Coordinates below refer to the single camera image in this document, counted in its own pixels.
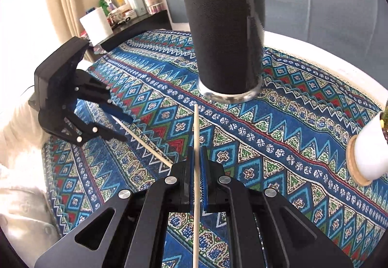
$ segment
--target glass base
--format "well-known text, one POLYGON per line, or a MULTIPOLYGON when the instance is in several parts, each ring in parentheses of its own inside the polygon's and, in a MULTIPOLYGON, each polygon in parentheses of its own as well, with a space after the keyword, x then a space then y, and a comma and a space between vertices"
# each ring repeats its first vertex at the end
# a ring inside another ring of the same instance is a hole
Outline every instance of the glass base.
POLYGON ((199 92, 207 99, 210 99, 211 101, 215 101, 215 102, 220 102, 222 104, 239 104, 241 102, 251 101, 257 95, 260 94, 262 90, 262 85, 263 85, 263 77, 261 76, 257 86, 255 86, 251 90, 242 94, 228 95, 228 94, 217 93, 210 90, 205 85, 203 85, 199 77, 197 79, 197 88, 199 92))

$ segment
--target green bottle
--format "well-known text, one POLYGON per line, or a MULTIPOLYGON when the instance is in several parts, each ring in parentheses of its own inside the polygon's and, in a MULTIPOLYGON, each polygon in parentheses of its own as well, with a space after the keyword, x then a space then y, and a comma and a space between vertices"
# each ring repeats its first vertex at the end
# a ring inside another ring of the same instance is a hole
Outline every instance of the green bottle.
POLYGON ((109 16, 109 11, 108 11, 108 3, 106 2, 106 0, 100 0, 99 3, 100 7, 102 7, 102 10, 104 11, 104 14, 106 17, 109 16))

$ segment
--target cork coaster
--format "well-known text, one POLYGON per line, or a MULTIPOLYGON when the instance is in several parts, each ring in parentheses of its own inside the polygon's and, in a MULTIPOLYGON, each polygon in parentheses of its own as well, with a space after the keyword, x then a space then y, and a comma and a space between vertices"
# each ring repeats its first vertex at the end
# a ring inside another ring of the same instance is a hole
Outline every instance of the cork coaster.
POLYGON ((348 146, 346 147, 346 165, 354 182, 357 185, 364 187, 371 184, 372 181, 365 179, 357 168, 356 159, 354 158, 354 144, 356 142, 356 138, 357 135, 353 135, 348 142, 348 146))

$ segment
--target geometric pattern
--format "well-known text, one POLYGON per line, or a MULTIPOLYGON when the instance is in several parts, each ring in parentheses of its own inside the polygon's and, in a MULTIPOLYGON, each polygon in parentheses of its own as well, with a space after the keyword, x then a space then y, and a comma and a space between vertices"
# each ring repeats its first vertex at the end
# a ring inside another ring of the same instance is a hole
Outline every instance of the geometric pattern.
MULTIPOLYGON (((348 140, 380 110, 325 70, 264 49, 262 93, 243 104, 212 102, 195 85, 190 33, 149 31, 115 48, 88 72, 111 87, 112 100, 135 119, 128 127, 172 163, 193 144, 198 104, 200 142, 226 174, 256 190, 272 187, 359 267, 388 226, 388 178, 356 185, 346 167, 348 140)), ((122 188, 138 191, 169 169, 96 104, 76 113, 127 136, 93 139, 82 148, 51 137, 43 147, 49 200, 63 234, 122 188)), ((202 212, 200 265, 229 267, 225 214, 202 212)), ((193 217, 171 213, 163 267, 192 261, 193 217)))

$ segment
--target paper towel roll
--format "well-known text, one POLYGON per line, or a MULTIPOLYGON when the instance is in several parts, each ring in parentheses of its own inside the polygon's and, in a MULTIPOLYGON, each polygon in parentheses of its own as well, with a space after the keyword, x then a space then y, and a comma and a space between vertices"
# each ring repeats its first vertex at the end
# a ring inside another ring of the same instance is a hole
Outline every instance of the paper towel roll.
POLYGON ((94 46, 113 34, 113 30, 101 7, 98 7, 84 17, 81 17, 80 22, 94 46))

